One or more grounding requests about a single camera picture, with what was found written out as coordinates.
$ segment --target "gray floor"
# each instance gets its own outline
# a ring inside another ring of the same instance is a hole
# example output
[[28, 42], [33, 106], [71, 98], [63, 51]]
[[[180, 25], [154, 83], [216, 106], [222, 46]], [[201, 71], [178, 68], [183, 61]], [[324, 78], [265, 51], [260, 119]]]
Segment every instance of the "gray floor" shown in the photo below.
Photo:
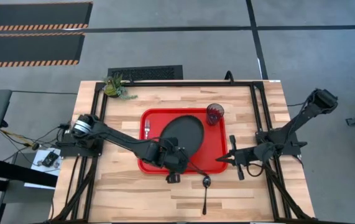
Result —
[[[0, 0], [49, 2], [46, 0]], [[245, 0], [94, 0], [90, 27], [248, 26]], [[252, 0], [258, 26], [355, 25], [355, 0]], [[316, 216], [355, 222], [355, 30], [259, 32], [270, 79], [281, 80], [289, 103], [314, 88], [339, 96], [339, 106], [298, 132]], [[87, 34], [74, 67], [0, 68], [0, 88], [77, 91], [111, 67], [183, 65], [185, 79], [259, 79], [250, 31]], [[14, 93], [6, 115], [10, 130], [39, 137], [70, 119], [74, 96]], [[290, 108], [294, 116], [299, 108]], [[14, 148], [0, 136], [0, 159]], [[50, 202], [8, 205], [3, 223], [40, 222]]]

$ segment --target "fork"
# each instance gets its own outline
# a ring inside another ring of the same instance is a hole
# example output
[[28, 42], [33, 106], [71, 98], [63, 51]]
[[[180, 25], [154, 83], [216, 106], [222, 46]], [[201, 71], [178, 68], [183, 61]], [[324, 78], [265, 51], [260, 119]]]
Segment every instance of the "fork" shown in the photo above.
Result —
[[145, 139], [148, 139], [148, 133], [150, 132], [150, 121], [146, 120], [144, 125]]

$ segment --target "succulent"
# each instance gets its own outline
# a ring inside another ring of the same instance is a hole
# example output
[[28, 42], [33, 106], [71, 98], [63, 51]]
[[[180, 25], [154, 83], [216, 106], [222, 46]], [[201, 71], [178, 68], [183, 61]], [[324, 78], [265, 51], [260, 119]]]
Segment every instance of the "succulent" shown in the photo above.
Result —
[[123, 100], [130, 100], [137, 98], [137, 95], [127, 96], [127, 90], [123, 87], [122, 75], [113, 75], [111, 77], [106, 77], [104, 82], [106, 86], [104, 87], [104, 93], [108, 96], [118, 96]]

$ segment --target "red tray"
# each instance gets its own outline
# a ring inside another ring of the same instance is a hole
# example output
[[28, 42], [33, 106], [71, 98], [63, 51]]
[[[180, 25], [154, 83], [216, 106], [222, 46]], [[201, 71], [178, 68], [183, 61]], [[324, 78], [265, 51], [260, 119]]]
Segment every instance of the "red tray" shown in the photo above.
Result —
[[[226, 131], [224, 126], [224, 119], [215, 126], [210, 126], [206, 123], [206, 108], [173, 108], [173, 109], [149, 109], [141, 116], [140, 123], [140, 139], [144, 139], [144, 125], [145, 120], [150, 121], [150, 132], [148, 138], [159, 137], [166, 125], [177, 117], [184, 115], [192, 115], [197, 117], [204, 127], [204, 138], [199, 150], [191, 157], [199, 169], [205, 171], [207, 174], [219, 174], [227, 168], [227, 163], [217, 162], [216, 158], [221, 157], [227, 153], [226, 145]], [[165, 168], [159, 169], [152, 165], [146, 164], [142, 160], [138, 161], [140, 170], [146, 174], [168, 174]], [[187, 169], [185, 174], [196, 174], [196, 171]]]

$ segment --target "wooden tabletop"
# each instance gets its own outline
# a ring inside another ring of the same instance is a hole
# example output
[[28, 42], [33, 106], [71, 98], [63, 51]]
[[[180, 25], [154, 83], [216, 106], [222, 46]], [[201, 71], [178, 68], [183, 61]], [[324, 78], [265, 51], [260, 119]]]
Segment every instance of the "wooden tabletop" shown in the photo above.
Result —
[[[79, 114], [90, 113], [96, 82], [81, 82], [76, 98], [73, 120]], [[283, 126], [290, 120], [280, 82], [264, 81], [272, 125]], [[256, 121], [251, 92], [246, 86], [234, 87], [129, 87], [134, 100], [108, 98], [104, 122], [121, 132], [139, 137], [140, 118], [150, 108], [206, 108], [219, 103], [225, 110], [226, 136], [235, 135], [237, 147], [256, 145]], [[257, 93], [262, 121], [260, 94]], [[303, 168], [292, 156], [281, 156], [285, 185], [293, 199], [305, 213], [313, 216]], [[65, 204], [75, 158], [64, 159], [54, 193], [55, 215]], [[70, 196], [75, 192], [79, 166], [74, 176]], [[259, 168], [251, 166], [253, 174]], [[143, 174], [133, 153], [111, 143], [105, 143], [99, 158], [93, 199], [91, 222], [246, 222], [271, 221], [272, 211], [265, 174], [251, 177], [244, 170], [245, 180], [239, 181], [237, 170], [229, 166], [221, 174], [210, 175], [208, 214], [202, 215], [205, 190], [203, 176], [181, 176], [179, 184], [167, 184], [164, 175]], [[276, 190], [280, 216], [283, 208]], [[78, 217], [83, 216], [85, 200], [80, 200]]]

